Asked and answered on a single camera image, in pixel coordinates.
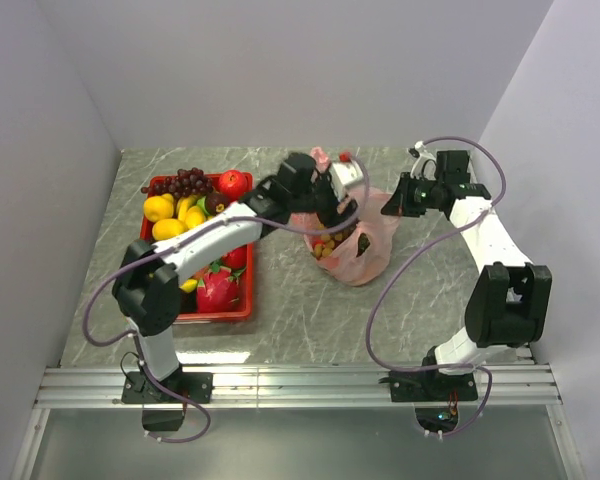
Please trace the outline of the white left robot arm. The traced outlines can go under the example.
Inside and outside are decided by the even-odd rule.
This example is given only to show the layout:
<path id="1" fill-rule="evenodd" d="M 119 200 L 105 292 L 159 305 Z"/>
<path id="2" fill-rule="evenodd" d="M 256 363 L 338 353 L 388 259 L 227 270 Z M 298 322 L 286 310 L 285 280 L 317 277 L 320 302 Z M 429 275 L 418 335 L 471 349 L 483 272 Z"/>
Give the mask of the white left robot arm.
<path id="1" fill-rule="evenodd" d="M 186 280 L 224 254 L 253 244 L 277 229 L 290 230 L 290 217 L 311 213 L 327 232 L 352 225 L 360 215 L 369 176 L 354 157 L 320 169 L 308 154 L 293 152 L 278 171 L 262 179 L 213 219 L 154 244 L 132 243 L 112 294 L 130 325 L 145 388 L 158 402 L 189 401 L 172 326 L 181 310 Z"/>

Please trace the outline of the pink plastic bag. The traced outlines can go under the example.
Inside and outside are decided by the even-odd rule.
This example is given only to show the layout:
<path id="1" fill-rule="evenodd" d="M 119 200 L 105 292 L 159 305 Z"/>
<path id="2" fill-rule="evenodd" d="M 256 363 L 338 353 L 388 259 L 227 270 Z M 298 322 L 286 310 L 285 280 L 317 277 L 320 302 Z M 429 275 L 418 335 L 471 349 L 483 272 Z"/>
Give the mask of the pink plastic bag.
<path id="1" fill-rule="evenodd" d="M 390 195 L 366 182 L 354 188 L 350 198 L 361 204 L 363 209 L 356 222 L 349 226 L 354 231 L 348 239 L 322 260 L 312 255 L 312 236 L 306 234 L 304 242 L 315 265 L 337 281 L 357 287 L 374 280 L 389 265 L 399 220 L 381 214 L 381 208 Z"/>

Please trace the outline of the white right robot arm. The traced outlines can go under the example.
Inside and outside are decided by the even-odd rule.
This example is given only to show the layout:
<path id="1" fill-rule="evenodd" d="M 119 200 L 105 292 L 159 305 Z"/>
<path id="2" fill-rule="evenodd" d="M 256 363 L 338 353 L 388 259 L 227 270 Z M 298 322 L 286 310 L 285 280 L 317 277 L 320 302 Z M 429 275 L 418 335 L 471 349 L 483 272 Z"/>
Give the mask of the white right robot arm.
<path id="1" fill-rule="evenodd" d="M 487 188 L 471 180 L 464 150 L 410 150 L 411 171 L 401 175 L 384 215 L 420 217 L 442 212 L 458 229 L 479 273 L 464 324 L 431 348 L 423 370 L 391 371 L 384 378 L 395 402 L 472 401 L 478 393 L 472 366 L 509 348 L 538 341 L 544 331 L 552 274 L 515 244 L 500 221 Z"/>

